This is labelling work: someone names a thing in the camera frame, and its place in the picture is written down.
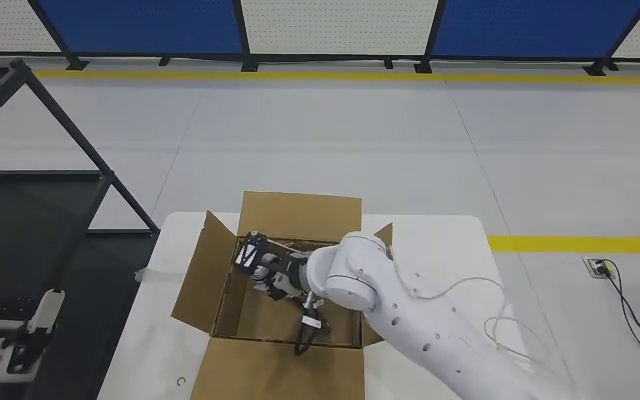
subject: yellow floor line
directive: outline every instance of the yellow floor line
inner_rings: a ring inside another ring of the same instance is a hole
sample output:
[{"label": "yellow floor line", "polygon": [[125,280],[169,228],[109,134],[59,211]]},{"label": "yellow floor line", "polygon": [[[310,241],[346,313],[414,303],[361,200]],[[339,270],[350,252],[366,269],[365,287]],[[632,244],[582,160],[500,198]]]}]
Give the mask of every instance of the yellow floor line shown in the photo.
[{"label": "yellow floor line", "polygon": [[321,72],[321,71],[35,71],[38,78],[135,79],[135,80],[341,80],[380,82],[451,82],[451,83],[519,83],[519,84],[598,84],[640,85],[640,76],[587,75],[496,75],[496,74],[416,74],[392,72]]},{"label": "yellow floor line", "polygon": [[497,236],[489,235],[494,252],[640,253],[640,237]]}]

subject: gray floor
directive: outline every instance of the gray floor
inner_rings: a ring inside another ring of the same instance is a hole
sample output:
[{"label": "gray floor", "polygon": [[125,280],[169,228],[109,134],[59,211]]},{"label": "gray floor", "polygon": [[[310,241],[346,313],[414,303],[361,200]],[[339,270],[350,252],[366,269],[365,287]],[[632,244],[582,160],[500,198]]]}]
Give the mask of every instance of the gray floor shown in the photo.
[{"label": "gray floor", "polygon": [[[358,196],[367,213],[470,214],[490,234],[640,228],[637,87],[45,84],[159,223],[175,211],[238,211],[251,189]],[[27,89],[0,110],[0,169],[90,167]],[[112,193],[94,226],[140,224]],[[581,256],[496,260],[516,315],[553,350],[556,373],[594,398],[636,399],[640,347],[615,292],[589,278]],[[640,257],[610,257],[640,309]]]}]

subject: cardboard box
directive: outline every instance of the cardboard box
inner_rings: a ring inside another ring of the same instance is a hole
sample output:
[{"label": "cardboard box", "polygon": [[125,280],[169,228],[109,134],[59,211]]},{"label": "cardboard box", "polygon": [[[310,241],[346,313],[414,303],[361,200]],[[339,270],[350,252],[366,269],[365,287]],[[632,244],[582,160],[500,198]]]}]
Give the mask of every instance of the cardboard box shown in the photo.
[{"label": "cardboard box", "polygon": [[[303,355],[293,343],[301,310],[252,288],[232,266],[247,232],[257,230],[294,245],[338,243],[361,228],[361,200],[246,192],[237,234],[208,212],[172,316],[211,338],[192,400],[364,399],[362,348],[380,341],[359,313],[329,301],[321,308],[332,326]],[[378,234],[391,244],[391,225]]]}]

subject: floor outlet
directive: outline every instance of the floor outlet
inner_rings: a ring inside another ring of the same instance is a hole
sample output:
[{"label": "floor outlet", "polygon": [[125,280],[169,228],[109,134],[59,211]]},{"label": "floor outlet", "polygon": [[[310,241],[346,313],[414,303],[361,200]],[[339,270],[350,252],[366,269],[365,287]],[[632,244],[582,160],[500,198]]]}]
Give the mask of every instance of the floor outlet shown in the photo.
[{"label": "floor outlet", "polygon": [[592,278],[607,279],[605,274],[601,274],[600,272],[598,272],[598,267],[604,263],[605,267],[608,268],[611,272],[611,279],[616,279],[615,272],[611,270],[611,267],[608,263],[604,262],[604,259],[597,257],[582,257],[582,261],[584,261],[584,265],[587,267],[589,275],[591,275]]}]

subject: box flap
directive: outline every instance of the box flap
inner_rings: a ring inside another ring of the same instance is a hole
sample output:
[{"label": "box flap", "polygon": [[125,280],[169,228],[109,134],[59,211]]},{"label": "box flap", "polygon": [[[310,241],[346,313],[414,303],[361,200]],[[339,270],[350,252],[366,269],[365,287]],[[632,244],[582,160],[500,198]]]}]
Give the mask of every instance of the box flap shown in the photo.
[{"label": "box flap", "polygon": [[296,193],[245,192],[238,236],[257,230],[273,238],[338,242],[362,224],[362,200]]},{"label": "box flap", "polygon": [[375,233],[379,239],[381,239],[387,247],[393,244],[393,224],[387,224],[384,228]]},{"label": "box flap", "polygon": [[363,400],[362,350],[212,338],[192,400]]},{"label": "box flap", "polygon": [[229,273],[236,236],[207,211],[187,275],[171,316],[209,333]]}]

